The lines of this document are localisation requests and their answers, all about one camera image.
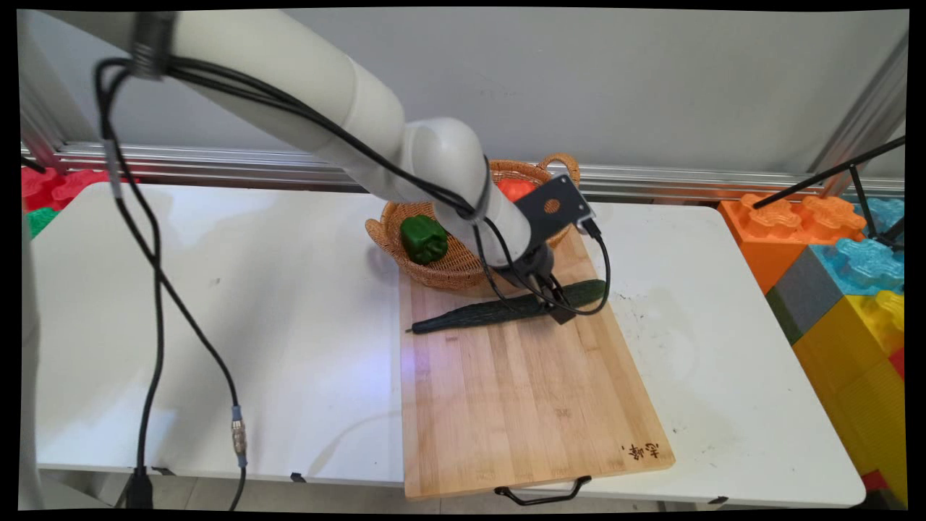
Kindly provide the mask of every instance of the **yellow foam block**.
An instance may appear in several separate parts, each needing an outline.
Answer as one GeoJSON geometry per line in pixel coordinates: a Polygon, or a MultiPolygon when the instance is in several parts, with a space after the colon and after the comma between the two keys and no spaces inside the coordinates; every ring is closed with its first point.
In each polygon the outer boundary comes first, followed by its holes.
{"type": "Polygon", "coordinates": [[[891,491],[907,504],[907,422],[900,375],[885,360],[837,393],[836,401],[891,491]]]}
{"type": "Polygon", "coordinates": [[[840,298],[798,341],[819,362],[820,384],[825,382],[832,393],[887,359],[878,338],[857,311],[856,306],[863,303],[852,296],[840,298]]]}
{"type": "Polygon", "coordinates": [[[904,296],[893,291],[880,291],[873,297],[850,295],[846,299],[852,309],[878,341],[885,356],[904,347],[904,296]]]}
{"type": "Polygon", "coordinates": [[[848,416],[836,399],[835,393],[826,385],[824,381],[825,374],[823,373],[822,367],[820,367],[820,364],[813,355],[808,352],[807,344],[803,342],[804,339],[801,338],[795,343],[795,355],[801,362],[804,372],[807,373],[807,379],[810,380],[810,384],[813,386],[814,390],[817,391],[817,398],[820,399],[820,405],[823,406],[823,410],[826,411],[826,414],[830,417],[832,428],[836,431],[840,441],[843,442],[845,452],[848,453],[849,459],[852,460],[852,464],[856,467],[860,476],[865,476],[869,472],[874,472],[878,469],[874,459],[869,455],[868,449],[866,449],[865,444],[862,443],[862,438],[852,426],[848,416]]]}

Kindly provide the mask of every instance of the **cutting board handle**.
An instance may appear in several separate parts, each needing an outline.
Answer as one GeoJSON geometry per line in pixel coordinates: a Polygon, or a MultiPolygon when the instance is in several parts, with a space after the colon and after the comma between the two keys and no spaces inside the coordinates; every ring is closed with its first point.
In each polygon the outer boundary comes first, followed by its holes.
{"type": "Polygon", "coordinates": [[[514,492],[512,492],[511,489],[509,489],[508,487],[496,487],[495,493],[498,494],[499,496],[505,496],[509,498],[511,501],[521,506],[531,506],[534,504],[546,504],[549,502],[567,502],[571,500],[572,498],[576,497],[576,494],[579,493],[579,489],[582,488],[582,485],[588,483],[591,480],[592,480],[591,476],[582,476],[576,479],[576,484],[572,487],[572,492],[570,492],[569,494],[566,494],[565,496],[554,496],[552,498],[538,498],[535,500],[524,501],[523,499],[516,496],[514,492]]]}

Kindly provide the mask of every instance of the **cucumber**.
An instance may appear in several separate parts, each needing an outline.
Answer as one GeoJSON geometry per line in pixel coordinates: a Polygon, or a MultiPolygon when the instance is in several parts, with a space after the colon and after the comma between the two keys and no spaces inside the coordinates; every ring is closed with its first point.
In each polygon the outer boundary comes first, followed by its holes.
{"type": "MultiPolygon", "coordinates": [[[[578,308],[600,300],[605,295],[605,281],[593,279],[577,282],[564,287],[563,293],[571,306],[578,308]]],[[[515,313],[509,309],[505,302],[501,300],[493,300],[491,302],[470,304],[469,306],[448,311],[441,316],[415,322],[411,325],[411,329],[406,332],[410,331],[416,335],[423,335],[452,327],[501,324],[519,318],[546,314],[544,307],[540,305],[533,293],[508,299],[508,304],[520,311],[520,313],[515,313]]]]}

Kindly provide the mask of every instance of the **basket handle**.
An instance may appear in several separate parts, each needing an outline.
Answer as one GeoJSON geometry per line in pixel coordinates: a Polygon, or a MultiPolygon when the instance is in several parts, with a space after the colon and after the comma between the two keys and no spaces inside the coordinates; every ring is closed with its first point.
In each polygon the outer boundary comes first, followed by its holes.
{"type": "Polygon", "coordinates": [[[375,219],[367,219],[365,225],[369,238],[373,239],[373,242],[382,248],[383,251],[395,258],[395,248],[393,248],[393,245],[389,242],[389,238],[386,236],[386,227],[375,219]]]}
{"type": "Polygon", "coordinates": [[[537,168],[546,170],[546,167],[550,165],[553,161],[559,161],[566,165],[566,170],[569,171],[569,177],[572,178],[572,182],[579,185],[579,163],[576,162],[576,159],[569,154],[550,154],[545,157],[543,161],[537,163],[537,168]]]}

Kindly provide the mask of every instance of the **wicker basket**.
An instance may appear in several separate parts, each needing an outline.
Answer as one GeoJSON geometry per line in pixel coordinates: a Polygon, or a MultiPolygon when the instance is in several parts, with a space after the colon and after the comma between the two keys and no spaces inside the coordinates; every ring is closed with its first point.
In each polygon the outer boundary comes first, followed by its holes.
{"type": "MultiPolygon", "coordinates": [[[[566,165],[569,177],[577,186],[579,185],[579,165],[569,154],[552,154],[544,158],[536,166],[520,161],[491,161],[489,168],[492,171],[492,180],[498,183],[502,179],[524,179],[541,185],[546,183],[551,175],[546,170],[547,165],[559,161],[566,165]]],[[[464,289],[476,286],[485,280],[482,264],[479,258],[473,255],[463,243],[450,235],[447,241],[447,254],[437,262],[427,266],[416,264],[408,258],[402,248],[399,226],[408,217],[424,214],[434,218],[434,207],[431,203],[397,204],[386,203],[379,221],[367,219],[367,233],[373,241],[386,253],[395,259],[405,273],[412,279],[425,286],[441,289],[464,289]]],[[[550,237],[547,244],[555,248],[563,240],[569,227],[563,228],[559,233],[550,237]]]]}

